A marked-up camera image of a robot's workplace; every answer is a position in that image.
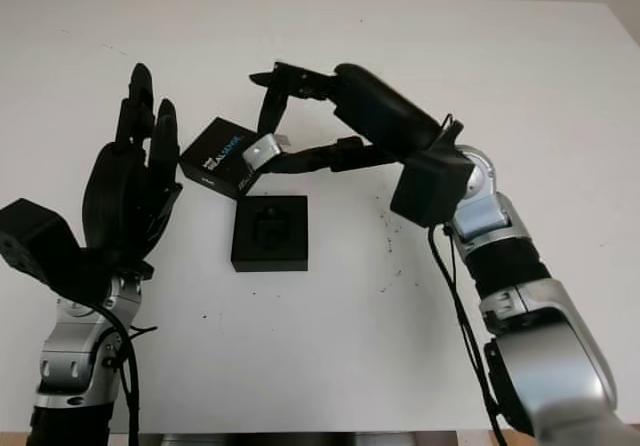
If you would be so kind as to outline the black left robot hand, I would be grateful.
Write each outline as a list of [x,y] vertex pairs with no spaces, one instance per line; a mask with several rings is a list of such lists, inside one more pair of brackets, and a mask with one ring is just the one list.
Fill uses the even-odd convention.
[[154,108],[152,75],[134,66],[115,139],[99,152],[82,205],[86,247],[109,268],[151,277],[146,257],[163,235],[182,191],[177,114],[163,99]]

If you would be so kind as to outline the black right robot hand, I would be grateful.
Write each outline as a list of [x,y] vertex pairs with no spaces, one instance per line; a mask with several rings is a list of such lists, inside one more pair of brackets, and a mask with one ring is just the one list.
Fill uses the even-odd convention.
[[328,168],[342,172],[403,162],[428,149],[440,136],[440,124],[367,69],[343,63],[331,75],[276,62],[251,82],[266,89],[257,133],[276,131],[288,99],[329,101],[334,115],[355,134],[326,146],[279,153],[260,168],[272,174],[303,174]]

